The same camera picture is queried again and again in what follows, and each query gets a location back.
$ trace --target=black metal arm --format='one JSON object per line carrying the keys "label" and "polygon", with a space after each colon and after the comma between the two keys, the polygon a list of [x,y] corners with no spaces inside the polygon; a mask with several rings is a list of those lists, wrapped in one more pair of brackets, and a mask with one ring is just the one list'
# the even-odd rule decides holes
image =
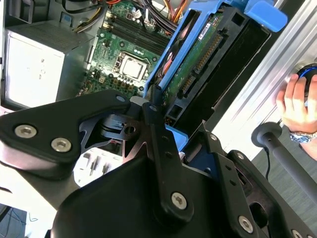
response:
{"label": "black metal arm", "polygon": [[[69,176],[80,154],[112,139],[123,141],[124,165],[63,202],[55,238],[314,237],[245,155],[226,155],[203,126],[182,164],[152,101],[108,90],[0,118],[1,162],[43,179]],[[208,173],[189,167],[197,161]]]}

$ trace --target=blue drive bracket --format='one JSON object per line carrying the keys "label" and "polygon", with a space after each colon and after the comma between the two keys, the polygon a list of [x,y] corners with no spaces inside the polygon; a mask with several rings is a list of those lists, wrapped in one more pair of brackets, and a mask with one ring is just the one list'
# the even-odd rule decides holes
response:
{"label": "blue drive bracket", "polygon": [[[180,32],[180,29],[185,22],[185,19],[188,17],[189,12],[191,10],[194,10],[194,11],[199,11],[201,14],[199,15],[196,23],[194,24],[184,44],[182,45],[181,49],[176,55],[169,70],[166,72],[162,81],[159,83],[159,87],[161,87],[162,91],[166,89],[170,80],[173,78],[177,69],[179,68],[184,58],[186,57],[187,53],[189,52],[190,48],[194,44],[195,40],[198,38],[198,35],[200,34],[202,28],[204,27],[208,17],[211,14],[215,14],[217,10],[220,8],[222,3],[226,3],[240,9],[242,12],[244,12],[245,15],[254,19],[256,22],[258,22],[259,24],[262,24],[263,26],[267,27],[269,30],[273,32],[277,32],[281,30],[287,23],[287,16],[283,12],[274,8],[272,0],[207,0],[207,1],[193,0],[188,6],[188,9],[182,21],[178,25],[165,51],[163,52],[161,58],[159,59],[155,69],[151,73],[148,81],[146,82],[144,97],[147,94],[149,83],[154,78],[157,71],[160,69],[166,54],[168,53],[174,41],[176,40],[176,37],[178,36],[178,33]],[[188,140],[187,135],[185,135],[184,133],[180,131],[175,130],[174,128],[170,126],[166,125],[166,128],[173,132],[174,138],[177,144],[177,148],[180,151],[187,143],[186,142],[185,144],[183,144],[186,138]]]}
{"label": "blue drive bracket", "polygon": [[165,128],[167,130],[170,130],[173,133],[177,149],[179,152],[182,151],[182,149],[185,147],[185,145],[188,142],[188,136],[169,125],[165,125]]}

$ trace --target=silver screw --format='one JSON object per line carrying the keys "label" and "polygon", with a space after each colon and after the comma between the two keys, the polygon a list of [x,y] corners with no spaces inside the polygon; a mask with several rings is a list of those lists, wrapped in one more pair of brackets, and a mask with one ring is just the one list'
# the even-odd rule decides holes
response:
{"label": "silver screw", "polygon": [[19,125],[14,129],[14,133],[21,138],[32,138],[37,134],[36,129],[31,125]]}
{"label": "silver screw", "polygon": [[56,138],[51,142],[52,148],[57,152],[68,152],[71,149],[71,143],[65,138]]}
{"label": "silver screw", "polygon": [[187,201],[185,197],[179,192],[172,194],[172,202],[178,209],[184,210],[187,207]]}
{"label": "silver screw", "polygon": [[303,237],[301,236],[301,234],[298,233],[297,230],[292,230],[292,234],[293,234],[293,236],[294,236],[295,238],[303,238]]}
{"label": "silver screw", "polygon": [[237,156],[238,156],[241,160],[244,160],[243,155],[241,155],[240,153],[237,153]]}
{"label": "silver screw", "polygon": [[239,216],[239,223],[240,226],[247,232],[247,233],[253,233],[253,226],[251,222],[248,220],[248,218],[244,216]]}
{"label": "silver screw", "polygon": [[121,96],[116,96],[116,99],[121,101],[121,102],[125,102],[125,99],[124,97],[121,97]]}
{"label": "silver screw", "polygon": [[158,111],[157,108],[156,108],[155,106],[153,106],[153,105],[150,105],[150,108],[151,108],[154,112],[157,112],[157,111]]}
{"label": "silver screw", "polygon": [[213,139],[213,140],[217,140],[217,137],[216,137],[215,135],[213,135],[213,134],[210,134],[210,137],[211,137],[211,139]]}

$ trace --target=floor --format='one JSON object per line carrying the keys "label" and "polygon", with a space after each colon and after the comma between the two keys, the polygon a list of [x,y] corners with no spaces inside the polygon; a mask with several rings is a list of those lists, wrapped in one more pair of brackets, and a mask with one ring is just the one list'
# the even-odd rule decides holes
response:
{"label": "floor", "polygon": [[[298,147],[298,144],[290,140],[286,128],[283,128],[280,141],[317,182],[317,161],[307,156]],[[271,170],[268,178],[269,182],[315,235],[317,235],[317,205],[303,192],[272,154],[270,155],[270,160]],[[263,175],[266,173],[267,158],[264,151],[261,151],[252,162]]]}

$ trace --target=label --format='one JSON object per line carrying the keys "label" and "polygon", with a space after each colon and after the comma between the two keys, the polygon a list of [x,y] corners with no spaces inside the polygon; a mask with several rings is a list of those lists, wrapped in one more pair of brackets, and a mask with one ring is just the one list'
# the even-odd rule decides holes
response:
{"label": "label", "polygon": [[205,28],[203,29],[203,31],[202,31],[201,34],[199,35],[198,40],[201,41],[201,40],[203,39],[203,37],[205,36],[205,34],[206,34],[206,32],[208,31],[208,29],[209,29],[210,26],[211,26],[210,23],[207,23],[207,24],[206,24]]}

